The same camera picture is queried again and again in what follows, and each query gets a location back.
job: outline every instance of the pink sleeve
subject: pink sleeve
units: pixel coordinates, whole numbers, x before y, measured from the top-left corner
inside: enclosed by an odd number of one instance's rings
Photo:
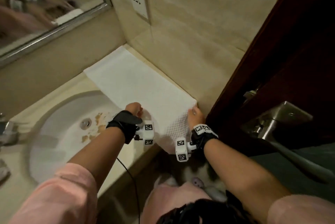
[[[67,163],[42,183],[9,224],[90,224],[96,222],[97,189],[92,174]]]
[[[268,224],[334,223],[335,205],[324,199],[291,195],[283,197],[269,209]]]

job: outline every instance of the bathroom counter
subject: bathroom counter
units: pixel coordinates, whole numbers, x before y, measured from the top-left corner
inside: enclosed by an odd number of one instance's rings
[[[124,47],[140,61],[144,62],[161,76],[172,82],[176,87],[181,89],[181,87],[174,83],[170,78],[168,78],[164,73],[147,61],[129,45],[125,44]],[[18,124],[19,143],[14,146],[2,147],[0,150],[0,158],[5,161],[11,171],[10,177],[2,185],[0,185],[0,223],[7,223],[11,216],[19,209],[24,200],[37,186],[37,183],[29,176],[27,168],[28,158],[25,154],[27,152],[25,149],[27,148],[26,141],[29,137],[29,132],[34,128],[36,123],[42,118],[42,116],[44,116],[44,114],[46,114],[53,107],[62,103],[64,100],[72,97],[73,95],[97,90],[99,90],[98,87],[89,78],[87,78],[84,73],[81,73],[10,119]],[[158,151],[159,147],[157,147],[156,144],[150,148],[150,151],[143,149],[142,152],[136,154],[132,167],[140,166],[134,165],[139,159],[147,159],[146,162],[150,161],[158,153]],[[99,190],[98,197],[100,197],[112,184],[115,183],[116,180],[122,176],[122,174],[126,172],[120,163],[115,162],[114,166],[115,167],[113,167],[109,173],[105,183]]]

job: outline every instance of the wire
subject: wire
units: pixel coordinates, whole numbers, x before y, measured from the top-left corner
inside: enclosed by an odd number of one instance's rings
[[[137,200],[138,224],[140,224],[140,202],[139,202],[139,199],[138,199],[138,193],[137,193],[136,181],[135,181],[135,179],[133,178],[133,176],[131,175],[131,173],[129,172],[129,170],[126,168],[126,166],[119,160],[119,158],[116,158],[116,159],[117,159],[117,160],[121,163],[121,165],[125,168],[125,170],[128,172],[128,174],[130,175],[131,179],[132,179],[133,182],[134,182],[135,194],[136,194],[136,200]]]

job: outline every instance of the beige wall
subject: beige wall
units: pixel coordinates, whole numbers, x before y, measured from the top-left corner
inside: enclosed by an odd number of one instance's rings
[[[128,43],[208,113],[276,0],[112,0]]]
[[[0,112],[8,118],[125,43],[114,9],[0,69]]]

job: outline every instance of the door handle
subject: door handle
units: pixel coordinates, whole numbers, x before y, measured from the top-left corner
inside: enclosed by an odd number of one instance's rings
[[[333,184],[335,183],[335,174],[333,171],[300,156],[292,150],[289,150],[276,141],[273,136],[273,131],[278,125],[291,127],[309,122],[312,119],[312,115],[294,106],[288,101],[285,101],[279,106],[262,113],[260,116],[242,125],[241,129],[253,138],[259,138],[267,141],[308,178],[323,184]]]

